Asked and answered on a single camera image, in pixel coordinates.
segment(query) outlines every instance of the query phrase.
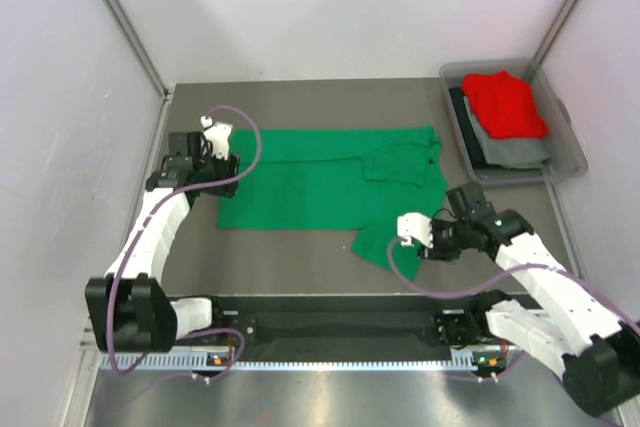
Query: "plastic bin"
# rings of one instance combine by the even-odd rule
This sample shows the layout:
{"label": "plastic bin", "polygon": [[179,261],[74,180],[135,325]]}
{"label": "plastic bin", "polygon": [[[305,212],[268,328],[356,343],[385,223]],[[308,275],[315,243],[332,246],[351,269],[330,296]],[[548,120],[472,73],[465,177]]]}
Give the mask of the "plastic bin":
{"label": "plastic bin", "polygon": [[[529,82],[538,113],[549,127],[549,135],[544,142],[551,158],[540,169],[474,168],[469,160],[449,89],[460,87],[467,74],[493,74],[502,70]],[[566,107],[556,97],[542,68],[535,68],[531,60],[506,59],[447,64],[440,69],[440,80],[458,148],[472,180],[482,185],[517,185],[545,181],[558,183],[587,171],[587,159],[571,128],[571,118]]]}

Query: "black folded clothing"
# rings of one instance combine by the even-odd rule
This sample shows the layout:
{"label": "black folded clothing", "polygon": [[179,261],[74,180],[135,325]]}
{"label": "black folded clothing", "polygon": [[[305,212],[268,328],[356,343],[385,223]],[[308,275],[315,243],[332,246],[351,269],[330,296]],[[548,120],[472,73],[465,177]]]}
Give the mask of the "black folded clothing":
{"label": "black folded clothing", "polygon": [[478,142],[478,138],[473,132],[473,126],[469,120],[467,107],[464,103],[464,92],[461,88],[454,87],[449,89],[449,95],[451,95],[453,109],[455,110],[456,117],[458,118],[458,125],[462,132],[462,139],[464,140],[464,145],[467,148],[467,154],[469,155],[471,165],[475,168],[495,169],[495,165],[487,164],[487,160],[484,158],[484,154],[482,153],[480,142]]}

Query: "green fabric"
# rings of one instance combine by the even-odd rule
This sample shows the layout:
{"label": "green fabric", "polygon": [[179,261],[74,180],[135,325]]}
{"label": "green fabric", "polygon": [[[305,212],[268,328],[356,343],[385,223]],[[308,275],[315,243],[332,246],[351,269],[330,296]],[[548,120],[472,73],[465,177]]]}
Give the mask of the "green fabric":
{"label": "green fabric", "polygon": [[[431,126],[399,130],[263,130],[263,154],[232,199],[220,200],[218,226],[239,229],[356,229],[360,257],[390,268],[399,215],[442,207],[447,183],[440,139]],[[241,170],[252,162],[252,131],[233,134]],[[394,259],[415,278],[415,249]]]}

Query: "red folded shirt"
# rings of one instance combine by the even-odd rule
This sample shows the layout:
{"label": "red folded shirt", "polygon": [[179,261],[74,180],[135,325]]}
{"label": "red folded shirt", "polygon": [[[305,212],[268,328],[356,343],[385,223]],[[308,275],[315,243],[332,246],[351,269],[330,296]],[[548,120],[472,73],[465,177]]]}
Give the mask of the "red folded shirt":
{"label": "red folded shirt", "polygon": [[538,115],[529,84],[507,71],[469,74],[462,81],[471,110],[492,139],[546,137],[549,129]]}

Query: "white wall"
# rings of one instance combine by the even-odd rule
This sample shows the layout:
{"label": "white wall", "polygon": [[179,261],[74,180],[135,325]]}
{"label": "white wall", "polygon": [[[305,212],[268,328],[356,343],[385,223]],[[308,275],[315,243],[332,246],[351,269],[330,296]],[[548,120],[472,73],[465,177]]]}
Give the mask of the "white wall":
{"label": "white wall", "polygon": [[560,185],[587,273],[640,319],[639,7],[583,0],[545,69],[589,161]]}
{"label": "white wall", "polygon": [[101,0],[0,0],[0,424],[53,425],[159,96]]}
{"label": "white wall", "polygon": [[437,76],[531,56],[562,0],[121,0],[164,81]]}

